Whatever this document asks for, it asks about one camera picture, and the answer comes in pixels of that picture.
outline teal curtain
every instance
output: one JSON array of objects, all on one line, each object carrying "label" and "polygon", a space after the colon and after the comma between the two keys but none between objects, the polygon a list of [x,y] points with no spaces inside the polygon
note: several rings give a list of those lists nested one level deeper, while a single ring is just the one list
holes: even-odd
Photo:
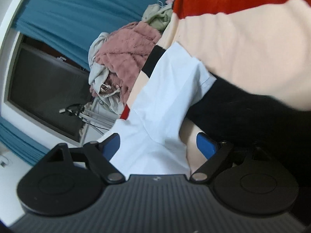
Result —
[{"label": "teal curtain", "polygon": [[13,26],[89,70],[88,50],[98,35],[140,21],[154,3],[157,0],[25,0]]},{"label": "teal curtain", "polygon": [[49,152],[49,149],[28,137],[2,117],[0,117],[0,142],[31,166]]}]

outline white cloth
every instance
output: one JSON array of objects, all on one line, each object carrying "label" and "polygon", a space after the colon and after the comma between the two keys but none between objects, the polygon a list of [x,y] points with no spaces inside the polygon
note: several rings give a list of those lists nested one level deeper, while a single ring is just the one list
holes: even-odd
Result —
[{"label": "white cloth", "polygon": [[109,33],[102,32],[90,46],[88,54],[88,61],[90,67],[89,84],[93,85],[94,90],[98,94],[99,98],[103,101],[104,108],[110,109],[111,111],[120,115],[124,110],[124,105],[120,101],[120,96],[115,94],[118,91],[115,91],[112,95],[103,96],[100,94],[100,88],[108,77],[109,69],[106,66],[95,62],[95,55],[99,51],[103,43],[106,42],[108,36]]},{"label": "white cloth", "polygon": [[204,65],[174,43],[159,59],[138,94],[127,120],[117,120],[99,142],[113,133],[120,148],[110,162],[128,179],[130,174],[190,176],[186,145],[179,129],[189,107],[215,82]]}]

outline pink fluffy blanket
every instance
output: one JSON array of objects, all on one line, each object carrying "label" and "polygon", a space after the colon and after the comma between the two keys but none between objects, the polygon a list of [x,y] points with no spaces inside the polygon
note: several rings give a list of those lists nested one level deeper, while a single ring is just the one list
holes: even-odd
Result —
[{"label": "pink fluffy blanket", "polygon": [[105,85],[121,89],[126,103],[134,83],[161,34],[145,22],[133,22],[111,33],[95,56],[98,64],[109,69]]}]

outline pile of clothes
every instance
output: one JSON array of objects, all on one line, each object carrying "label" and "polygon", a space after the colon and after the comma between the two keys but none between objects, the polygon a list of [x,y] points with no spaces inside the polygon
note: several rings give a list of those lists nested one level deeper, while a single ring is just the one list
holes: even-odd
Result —
[{"label": "pile of clothes", "polygon": [[111,34],[102,32],[92,43],[88,62],[93,97],[102,106],[121,114],[149,54],[170,22],[174,0],[166,6],[149,5],[142,21],[132,22]]}]

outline gray ribbed surface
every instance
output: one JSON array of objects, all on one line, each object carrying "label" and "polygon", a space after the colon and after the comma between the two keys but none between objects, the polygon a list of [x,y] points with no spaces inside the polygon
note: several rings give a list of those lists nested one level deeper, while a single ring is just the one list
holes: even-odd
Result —
[{"label": "gray ribbed surface", "polygon": [[60,218],[27,214],[16,233],[294,233],[304,226],[288,213],[265,219],[235,214],[220,205],[209,188],[184,176],[131,176],[109,186],[88,209]]}]

